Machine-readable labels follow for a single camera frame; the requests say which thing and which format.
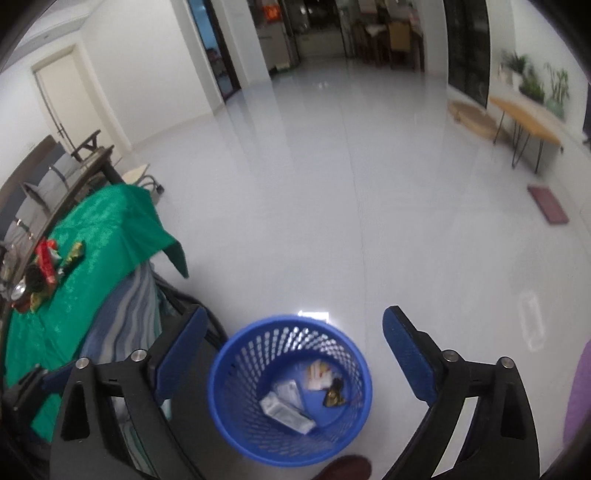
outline wooden chair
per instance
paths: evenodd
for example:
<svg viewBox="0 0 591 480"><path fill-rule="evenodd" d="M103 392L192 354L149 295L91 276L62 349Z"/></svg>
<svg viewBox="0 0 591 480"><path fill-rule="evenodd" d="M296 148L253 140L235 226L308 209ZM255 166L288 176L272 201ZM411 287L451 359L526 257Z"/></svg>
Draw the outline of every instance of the wooden chair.
<svg viewBox="0 0 591 480"><path fill-rule="evenodd" d="M363 60L364 63L369 63L372 60L372 49L369 44L369 35L365 31L365 26L361 22L357 22L352 27L353 40L355 42L355 54Z"/></svg>
<svg viewBox="0 0 591 480"><path fill-rule="evenodd" d="M390 66L394 68L394 53L402 53L411 58L414 65L411 41L411 26L407 22L390 22L388 24Z"/></svg>

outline floor mat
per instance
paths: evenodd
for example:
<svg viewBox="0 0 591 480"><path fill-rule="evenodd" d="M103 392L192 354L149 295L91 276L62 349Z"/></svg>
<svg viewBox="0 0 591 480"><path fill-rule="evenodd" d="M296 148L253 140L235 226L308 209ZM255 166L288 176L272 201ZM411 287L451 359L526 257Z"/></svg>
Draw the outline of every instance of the floor mat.
<svg viewBox="0 0 591 480"><path fill-rule="evenodd" d="M527 190L550 225L564 225L569 222L569 217L548 187L528 185Z"/></svg>

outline glossy tile floor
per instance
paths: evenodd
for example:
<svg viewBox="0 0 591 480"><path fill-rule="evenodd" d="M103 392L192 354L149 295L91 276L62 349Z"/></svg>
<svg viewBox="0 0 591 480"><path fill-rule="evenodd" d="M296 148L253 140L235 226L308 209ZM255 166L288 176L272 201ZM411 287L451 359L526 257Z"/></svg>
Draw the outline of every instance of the glossy tile floor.
<svg viewBox="0 0 591 480"><path fill-rule="evenodd" d="M440 79L344 61L303 65L124 159L150 163L165 185L158 210L191 278L163 257L159 272L230 333L304 310L329 312L357 343L374 403L347 452L368 456L374 479L426 412L382 335L388 306L465 359L515 360L543 469L562 448L591 336L591 265L576 222L548 226L526 191L539 180L527 164L512 170L510 149L462 130L446 102ZM198 376L174 424L209 480L309 479L322 467L282 471L234 453L207 418ZM474 406L466 403L439 472L453 466Z"/></svg>

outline blue striped fabric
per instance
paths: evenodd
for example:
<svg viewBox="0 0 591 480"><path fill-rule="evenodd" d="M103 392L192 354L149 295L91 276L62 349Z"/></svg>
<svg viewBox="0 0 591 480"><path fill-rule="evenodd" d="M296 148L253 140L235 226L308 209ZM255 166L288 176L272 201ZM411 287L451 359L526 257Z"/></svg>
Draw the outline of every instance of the blue striped fabric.
<svg viewBox="0 0 591 480"><path fill-rule="evenodd" d="M162 331L152 268L144 262L109 294L86 335L80 356L96 364L120 362L134 350L147 350ZM119 429L135 467L153 475L150 461L129 418L125 400L113 398Z"/></svg>

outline kitchen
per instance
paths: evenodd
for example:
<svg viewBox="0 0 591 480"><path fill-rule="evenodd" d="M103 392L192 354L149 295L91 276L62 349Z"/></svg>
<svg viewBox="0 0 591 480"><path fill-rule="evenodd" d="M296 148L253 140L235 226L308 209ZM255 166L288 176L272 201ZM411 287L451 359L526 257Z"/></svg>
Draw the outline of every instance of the kitchen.
<svg viewBox="0 0 591 480"><path fill-rule="evenodd" d="M358 0L249 0L268 70L300 61L353 57Z"/></svg>

